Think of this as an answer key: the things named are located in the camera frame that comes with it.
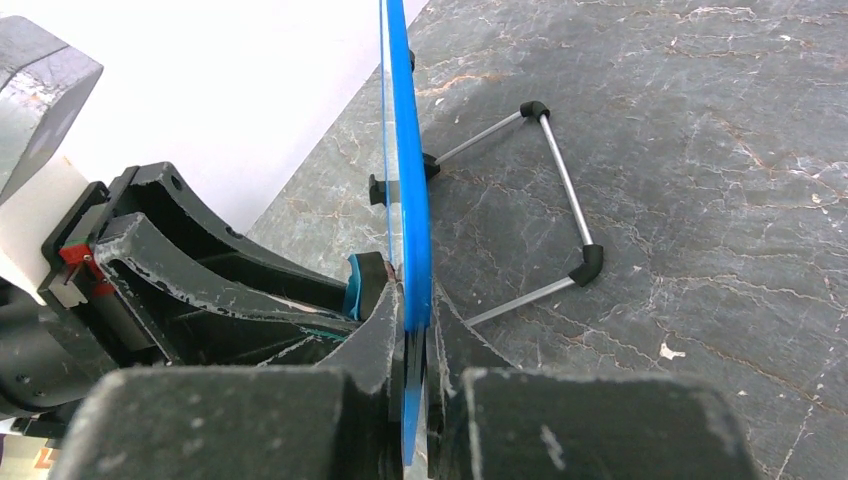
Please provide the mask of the blue whiteboard eraser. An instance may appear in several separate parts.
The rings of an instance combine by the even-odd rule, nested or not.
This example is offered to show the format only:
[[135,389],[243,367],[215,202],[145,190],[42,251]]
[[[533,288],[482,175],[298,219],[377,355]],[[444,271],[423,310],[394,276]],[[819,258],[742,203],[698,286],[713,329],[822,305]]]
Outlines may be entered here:
[[357,322],[367,321],[389,281],[387,263],[378,251],[348,256],[351,268],[342,313]]

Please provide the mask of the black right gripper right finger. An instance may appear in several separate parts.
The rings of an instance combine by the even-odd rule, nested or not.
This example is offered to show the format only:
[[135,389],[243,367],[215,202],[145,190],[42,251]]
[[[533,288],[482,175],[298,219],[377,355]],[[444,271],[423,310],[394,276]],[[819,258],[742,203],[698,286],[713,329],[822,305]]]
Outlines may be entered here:
[[712,386],[656,372],[514,366],[434,291],[433,479],[755,479],[737,417]]

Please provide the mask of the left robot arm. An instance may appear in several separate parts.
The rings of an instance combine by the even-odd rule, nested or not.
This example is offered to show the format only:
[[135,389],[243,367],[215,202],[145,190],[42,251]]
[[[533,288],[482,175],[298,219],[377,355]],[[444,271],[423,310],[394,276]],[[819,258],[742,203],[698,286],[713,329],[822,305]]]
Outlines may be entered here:
[[69,408],[108,372],[247,364],[355,325],[344,285],[264,249],[168,162],[90,182],[58,152],[103,72],[1,21],[1,415]]

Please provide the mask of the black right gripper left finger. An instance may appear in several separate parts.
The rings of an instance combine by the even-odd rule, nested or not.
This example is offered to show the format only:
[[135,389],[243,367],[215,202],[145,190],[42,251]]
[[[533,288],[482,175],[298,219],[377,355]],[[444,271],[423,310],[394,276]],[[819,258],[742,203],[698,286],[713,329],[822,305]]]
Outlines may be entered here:
[[53,479],[399,479],[402,292],[313,366],[131,368],[76,413]]

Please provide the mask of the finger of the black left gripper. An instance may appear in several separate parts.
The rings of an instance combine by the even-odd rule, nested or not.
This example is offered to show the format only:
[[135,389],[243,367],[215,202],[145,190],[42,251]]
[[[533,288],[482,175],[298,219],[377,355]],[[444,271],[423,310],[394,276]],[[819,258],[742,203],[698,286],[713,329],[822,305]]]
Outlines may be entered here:
[[114,219],[94,258],[131,319],[172,365],[314,363],[359,327],[333,309],[218,275],[142,213]]
[[115,216],[144,214],[166,239],[215,274],[262,293],[339,312],[346,286],[255,243],[191,189],[170,162],[132,166],[109,184]]

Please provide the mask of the blue framed whiteboard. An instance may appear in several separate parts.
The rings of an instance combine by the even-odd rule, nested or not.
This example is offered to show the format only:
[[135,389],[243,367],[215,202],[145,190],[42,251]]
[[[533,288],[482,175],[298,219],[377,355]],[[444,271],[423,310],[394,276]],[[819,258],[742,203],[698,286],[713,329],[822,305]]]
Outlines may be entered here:
[[389,256],[402,282],[402,462],[414,462],[432,315],[429,204],[404,4],[381,1],[380,55]]

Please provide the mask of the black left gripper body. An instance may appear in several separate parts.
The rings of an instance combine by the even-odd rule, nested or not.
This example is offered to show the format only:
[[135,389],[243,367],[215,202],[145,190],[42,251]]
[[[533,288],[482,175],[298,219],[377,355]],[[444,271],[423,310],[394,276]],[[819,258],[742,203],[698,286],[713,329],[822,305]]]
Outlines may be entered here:
[[31,182],[1,206],[1,416],[53,411],[107,372],[163,363],[163,329],[143,323],[93,256],[118,217],[166,221],[163,182]]

